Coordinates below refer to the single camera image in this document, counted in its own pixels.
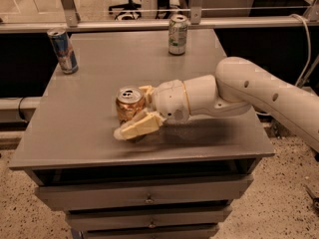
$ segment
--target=can lid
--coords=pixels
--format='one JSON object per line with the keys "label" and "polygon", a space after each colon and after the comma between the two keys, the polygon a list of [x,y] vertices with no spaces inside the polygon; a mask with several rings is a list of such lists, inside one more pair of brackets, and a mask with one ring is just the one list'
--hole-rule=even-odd
{"label": "can lid", "polygon": [[120,88],[118,100],[124,104],[133,104],[138,102],[144,96],[143,92],[135,86],[126,86]]}
{"label": "can lid", "polygon": [[180,14],[174,14],[170,18],[176,22],[185,22],[188,20],[186,16]]}
{"label": "can lid", "polygon": [[47,34],[52,37],[61,36],[64,33],[66,33],[66,30],[64,28],[52,28],[52,29],[49,29],[47,32]]}

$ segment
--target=drawer front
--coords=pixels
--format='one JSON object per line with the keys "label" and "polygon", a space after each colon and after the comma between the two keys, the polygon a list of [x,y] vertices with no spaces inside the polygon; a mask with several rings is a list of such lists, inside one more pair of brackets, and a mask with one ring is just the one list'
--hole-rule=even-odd
{"label": "drawer front", "polygon": [[209,239],[218,225],[179,226],[159,229],[124,230],[116,232],[84,233],[85,239]]}
{"label": "drawer front", "polygon": [[67,222],[77,231],[96,231],[128,228],[158,228],[175,225],[216,224],[230,214],[230,206],[200,206],[95,212],[67,215]]}
{"label": "drawer front", "polygon": [[128,183],[39,187],[52,210],[84,210],[239,198],[252,176],[195,177]]}

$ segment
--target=speckled floor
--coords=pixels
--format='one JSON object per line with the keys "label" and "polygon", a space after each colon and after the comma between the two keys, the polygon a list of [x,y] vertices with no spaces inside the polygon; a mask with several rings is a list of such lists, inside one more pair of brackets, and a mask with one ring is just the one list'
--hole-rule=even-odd
{"label": "speckled floor", "polygon": [[[295,136],[271,141],[277,154],[259,163],[254,182],[233,201],[214,239],[319,238],[319,214],[304,187],[319,181],[314,152]],[[33,195],[36,185],[24,172],[8,169],[13,152],[0,150],[0,238],[72,238],[64,214]]]}

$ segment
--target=desk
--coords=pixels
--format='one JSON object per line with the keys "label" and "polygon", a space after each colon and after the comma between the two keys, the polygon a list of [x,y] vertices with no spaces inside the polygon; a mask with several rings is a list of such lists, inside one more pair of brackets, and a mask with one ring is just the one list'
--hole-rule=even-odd
{"label": "desk", "polygon": [[80,70],[57,67],[14,153],[36,195],[84,238],[208,238],[273,155],[254,110],[171,125],[138,143],[117,141],[120,87],[213,74],[225,57],[213,30],[190,30],[183,56],[167,31],[74,34]]}

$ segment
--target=silver can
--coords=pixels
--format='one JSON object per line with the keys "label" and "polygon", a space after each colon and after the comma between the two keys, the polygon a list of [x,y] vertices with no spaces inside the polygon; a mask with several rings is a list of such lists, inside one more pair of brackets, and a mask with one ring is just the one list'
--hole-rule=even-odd
{"label": "silver can", "polygon": [[50,29],[47,34],[58,58],[62,72],[67,75],[76,73],[79,66],[67,31],[63,28],[54,28]]}
{"label": "silver can", "polygon": [[120,124],[131,120],[146,106],[144,93],[134,86],[120,88],[116,100]]}
{"label": "silver can", "polygon": [[188,19],[174,14],[169,20],[168,51],[174,55],[182,55],[186,51]]}

